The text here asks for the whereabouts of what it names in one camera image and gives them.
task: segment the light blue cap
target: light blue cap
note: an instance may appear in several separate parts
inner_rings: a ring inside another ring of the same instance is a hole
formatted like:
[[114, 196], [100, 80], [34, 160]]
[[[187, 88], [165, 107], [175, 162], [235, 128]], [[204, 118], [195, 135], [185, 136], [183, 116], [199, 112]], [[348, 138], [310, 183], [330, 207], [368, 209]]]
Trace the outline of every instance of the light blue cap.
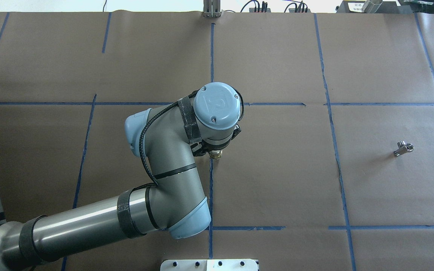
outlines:
[[207, 205], [207, 197], [205, 197], [197, 207], [168, 230], [174, 239], [187, 238], [205, 230], [209, 226], [210, 220], [209, 205]]
[[203, 125], [214, 130], [227, 130], [239, 120], [241, 100], [228, 84], [212, 82], [197, 92], [193, 109]]
[[[130, 144], [131, 152], [137, 157], [140, 157], [138, 149], [138, 142], [140, 141], [140, 134], [142, 134], [143, 127], [147, 124], [148, 114], [151, 108], [131, 115], [125, 120], [125, 134], [128, 144]], [[143, 136], [143, 156], [145, 156], [145, 136]]]

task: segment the white floor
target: white floor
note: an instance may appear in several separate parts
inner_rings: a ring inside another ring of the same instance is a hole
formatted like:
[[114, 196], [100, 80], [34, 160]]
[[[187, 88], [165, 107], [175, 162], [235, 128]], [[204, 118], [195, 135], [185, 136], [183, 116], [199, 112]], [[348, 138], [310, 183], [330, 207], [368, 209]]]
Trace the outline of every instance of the white floor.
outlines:
[[[222, 10], [239, 12], [247, 0], [222, 0]], [[272, 12], [283, 12], [289, 1], [267, 0]], [[104, 0], [0, 0], [0, 12], [98, 12], [103, 10]], [[306, 0], [305, 3], [318, 13], [334, 13], [341, 0]], [[203, 0], [107, 0], [105, 11], [128, 10], [140, 12], [184, 12], [203, 10]]]

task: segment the blue object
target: blue object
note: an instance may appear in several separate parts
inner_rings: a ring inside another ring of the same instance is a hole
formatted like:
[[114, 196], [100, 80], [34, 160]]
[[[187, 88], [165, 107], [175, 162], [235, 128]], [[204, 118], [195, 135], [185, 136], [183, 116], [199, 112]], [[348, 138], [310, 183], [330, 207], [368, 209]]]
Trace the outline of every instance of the blue object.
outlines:
[[241, 100], [228, 84], [212, 82], [197, 92], [193, 108], [203, 125], [214, 130], [227, 130], [239, 120]]
[[174, 239], [194, 236], [207, 228], [210, 224], [209, 205], [207, 197], [198, 204], [188, 215], [182, 218], [174, 226], [168, 228]]
[[[125, 120], [125, 134], [127, 137], [128, 144], [130, 144], [131, 152], [137, 157], [140, 157], [140, 152], [138, 151], [138, 141], [140, 140], [140, 134], [142, 133], [143, 127], [147, 123], [148, 114], [151, 108], [131, 115]], [[145, 136], [143, 137], [143, 156], [145, 156]]]

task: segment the white metal plate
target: white metal plate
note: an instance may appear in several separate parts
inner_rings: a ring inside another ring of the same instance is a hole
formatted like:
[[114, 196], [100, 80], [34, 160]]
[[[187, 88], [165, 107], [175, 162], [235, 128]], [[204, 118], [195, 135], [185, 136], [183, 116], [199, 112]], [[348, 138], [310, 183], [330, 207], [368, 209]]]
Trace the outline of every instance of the white metal plate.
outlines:
[[165, 260], [160, 271], [258, 271], [259, 264], [253, 259], [188, 259]]

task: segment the white bracket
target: white bracket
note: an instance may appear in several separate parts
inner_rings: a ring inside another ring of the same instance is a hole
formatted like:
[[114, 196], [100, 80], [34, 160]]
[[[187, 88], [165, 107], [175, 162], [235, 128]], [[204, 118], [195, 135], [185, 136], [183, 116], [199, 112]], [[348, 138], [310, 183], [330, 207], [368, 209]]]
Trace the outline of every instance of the white bracket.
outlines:
[[203, 0], [203, 16], [210, 18], [220, 17], [220, 0]]
[[259, 271], [253, 259], [165, 260], [160, 271]]

